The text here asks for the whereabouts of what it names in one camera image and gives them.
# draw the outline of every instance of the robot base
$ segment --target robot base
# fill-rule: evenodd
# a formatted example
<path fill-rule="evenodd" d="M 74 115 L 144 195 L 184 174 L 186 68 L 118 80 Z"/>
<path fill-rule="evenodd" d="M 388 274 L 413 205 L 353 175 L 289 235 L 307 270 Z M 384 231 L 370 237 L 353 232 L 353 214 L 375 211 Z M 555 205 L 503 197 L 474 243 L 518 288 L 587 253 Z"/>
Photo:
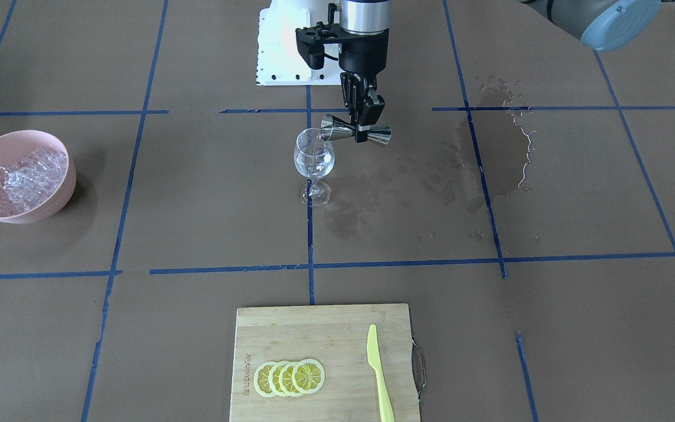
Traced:
<path fill-rule="evenodd" d="M 257 37 L 257 85 L 340 85 L 340 66 L 325 61 L 324 69 L 311 70 L 298 55 L 295 29 L 327 21 L 330 0 L 272 0 L 260 11 Z M 338 46 L 326 46 L 326 53 L 338 56 Z"/>

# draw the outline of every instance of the lemon slice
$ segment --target lemon slice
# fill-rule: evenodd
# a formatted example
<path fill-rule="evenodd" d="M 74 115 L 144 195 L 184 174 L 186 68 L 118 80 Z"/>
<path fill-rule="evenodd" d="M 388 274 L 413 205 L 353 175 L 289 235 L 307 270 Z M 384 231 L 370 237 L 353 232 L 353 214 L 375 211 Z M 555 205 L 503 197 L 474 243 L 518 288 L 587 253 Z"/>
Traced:
<path fill-rule="evenodd" d="M 269 360 L 259 365 L 257 370 L 254 371 L 254 390 L 262 397 L 273 397 L 276 395 L 270 388 L 270 381 L 268 381 L 270 370 L 274 364 L 272 360 Z"/>
<path fill-rule="evenodd" d="M 275 393 L 276 396 L 286 397 L 288 396 L 281 389 L 281 371 L 283 366 L 286 366 L 290 363 L 290 360 L 281 360 L 280 362 L 274 364 L 270 369 L 270 374 L 267 374 L 267 382 L 270 385 L 270 390 Z"/>
<path fill-rule="evenodd" d="M 290 362 L 286 366 L 283 366 L 281 373 L 278 375 L 281 390 L 283 390 L 287 396 L 298 397 L 304 395 L 302 392 L 295 389 L 295 385 L 293 385 L 293 372 L 298 364 L 299 362 Z"/>
<path fill-rule="evenodd" d="M 298 362 L 291 376 L 295 389 L 304 394 L 314 394 L 325 382 L 325 367 L 315 359 Z"/>

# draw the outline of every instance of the wine glass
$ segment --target wine glass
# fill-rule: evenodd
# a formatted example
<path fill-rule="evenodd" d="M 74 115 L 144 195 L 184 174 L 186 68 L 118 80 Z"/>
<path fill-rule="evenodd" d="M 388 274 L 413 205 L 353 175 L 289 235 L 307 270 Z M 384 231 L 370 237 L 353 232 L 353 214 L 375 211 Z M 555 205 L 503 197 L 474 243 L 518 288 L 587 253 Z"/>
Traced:
<path fill-rule="evenodd" d="M 335 165 L 335 150 L 332 141 L 327 141 L 322 130 L 310 128 L 302 131 L 295 139 L 293 163 L 303 177 L 309 179 L 298 195 L 304 204 L 311 199 L 311 206 L 322 206 L 330 200 L 330 187 L 322 182 L 322 177 Z"/>

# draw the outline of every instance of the glass stem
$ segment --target glass stem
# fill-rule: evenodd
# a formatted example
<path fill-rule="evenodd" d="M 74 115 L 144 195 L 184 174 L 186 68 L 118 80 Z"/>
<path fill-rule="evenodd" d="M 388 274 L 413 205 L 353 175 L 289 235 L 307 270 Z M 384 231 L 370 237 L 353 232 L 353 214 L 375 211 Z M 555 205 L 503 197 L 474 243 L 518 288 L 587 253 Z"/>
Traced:
<path fill-rule="evenodd" d="M 309 196 L 315 197 L 319 195 L 319 192 L 321 192 L 321 189 L 319 188 L 319 185 L 316 184 L 316 179 L 311 179 L 311 188 L 309 189 Z"/>

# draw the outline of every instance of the glass base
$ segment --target glass base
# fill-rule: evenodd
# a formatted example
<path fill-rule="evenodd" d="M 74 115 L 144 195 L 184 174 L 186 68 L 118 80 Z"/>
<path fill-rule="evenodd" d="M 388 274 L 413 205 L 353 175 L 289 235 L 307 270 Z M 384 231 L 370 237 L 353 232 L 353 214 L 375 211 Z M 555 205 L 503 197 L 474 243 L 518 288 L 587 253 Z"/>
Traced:
<path fill-rule="evenodd" d="M 298 191 L 298 196 L 301 197 L 302 203 L 308 205 L 308 198 L 311 198 L 311 206 L 322 206 L 330 200 L 330 193 L 332 190 L 327 183 L 322 182 L 322 180 L 312 180 L 311 181 L 311 190 L 307 193 L 309 182 L 307 181 L 301 187 L 301 190 Z"/>

